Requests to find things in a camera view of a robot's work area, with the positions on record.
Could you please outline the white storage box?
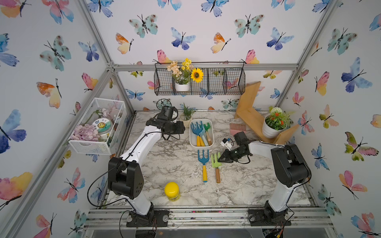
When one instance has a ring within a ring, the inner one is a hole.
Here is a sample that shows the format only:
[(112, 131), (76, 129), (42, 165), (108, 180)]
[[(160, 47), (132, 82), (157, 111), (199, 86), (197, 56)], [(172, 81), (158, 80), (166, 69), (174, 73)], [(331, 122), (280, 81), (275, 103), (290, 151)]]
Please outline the white storage box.
[(212, 121), (209, 119), (194, 119), (197, 121), (202, 121), (203, 123), (203, 131), (201, 133), (202, 138), (204, 139), (206, 147), (193, 147), (194, 149), (210, 149), (214, 145), (214, 134), (213, 134), (213, 125)]

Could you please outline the blue hand rake yellow handle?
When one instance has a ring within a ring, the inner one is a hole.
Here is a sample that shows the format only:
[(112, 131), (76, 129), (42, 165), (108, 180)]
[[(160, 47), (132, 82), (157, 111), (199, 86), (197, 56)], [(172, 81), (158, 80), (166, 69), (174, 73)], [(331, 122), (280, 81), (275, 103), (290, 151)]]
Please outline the blue hand rake yellow handle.
[(203, 182), (208, 182), (207, 177), (207, 169), (206, 164), (209, 162), (209, 150), (207, 150), (207, 155), (205, 156), (204, 150), (202, 151), (202, 155), (200, 154), (200, 150), (197, 151), (198, 161), (202, 163), (202, 179)]

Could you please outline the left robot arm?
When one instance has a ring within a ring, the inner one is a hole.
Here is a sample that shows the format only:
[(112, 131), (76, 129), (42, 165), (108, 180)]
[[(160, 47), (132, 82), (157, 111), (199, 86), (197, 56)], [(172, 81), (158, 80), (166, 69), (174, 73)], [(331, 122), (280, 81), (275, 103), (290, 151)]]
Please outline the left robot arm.
[(105, 173), (108, 178), (107, 188), (132, 207), (127, 227), (155, 227), (159, 225), (158, 216), (166, 215), (155, 211), (153, 203), (142, 192), (144, 177), (141, 166), (160, 139), (168, 140), (175, 135), (177, 139), (181, 138), (185, 126), (182, 121), (177, 121), (178, 116), (178, 109), (171, 104), (161, 106), (160, 112), (146, 122), (131, 148), (123, 155), (113, 157), (108, 163)]

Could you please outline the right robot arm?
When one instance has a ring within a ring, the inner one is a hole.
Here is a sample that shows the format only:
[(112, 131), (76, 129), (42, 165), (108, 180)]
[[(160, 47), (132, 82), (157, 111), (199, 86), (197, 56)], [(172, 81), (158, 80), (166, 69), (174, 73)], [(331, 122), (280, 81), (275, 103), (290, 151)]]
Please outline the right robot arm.
[(240, 159), (259, 155), (270, 158), (273, 162), (277, 184), (264, 208), (248, 211), (248, 220), (252, 227), (290, 226), (286, 215), (291, 210), (288, 206), (294, 190), (311, 179), (312, 173), (300, 150), (295, 144), (272, 144), (260, 140), (249, 140), (244, 132), (234, 135), (238, 145), (235, 149), (225, 149), (217, 157), (219, 163), (234, 163)]

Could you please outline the green hand rake wooden handle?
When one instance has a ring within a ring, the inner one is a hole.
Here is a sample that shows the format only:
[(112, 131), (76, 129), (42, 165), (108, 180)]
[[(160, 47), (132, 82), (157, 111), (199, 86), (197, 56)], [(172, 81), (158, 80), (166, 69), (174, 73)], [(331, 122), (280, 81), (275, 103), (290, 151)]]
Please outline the green hand rake wooden handle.
[(218, 159), (220, 158), (221, 154), (220, 152), (213, 154), (211, 158), (212, 167), (215, 168), (215, 176), (216, 176), (216, 182), (221, 183), (220, 178), (220, 170), (219, 167), (222, 165), (220, 162), (218, 162)]

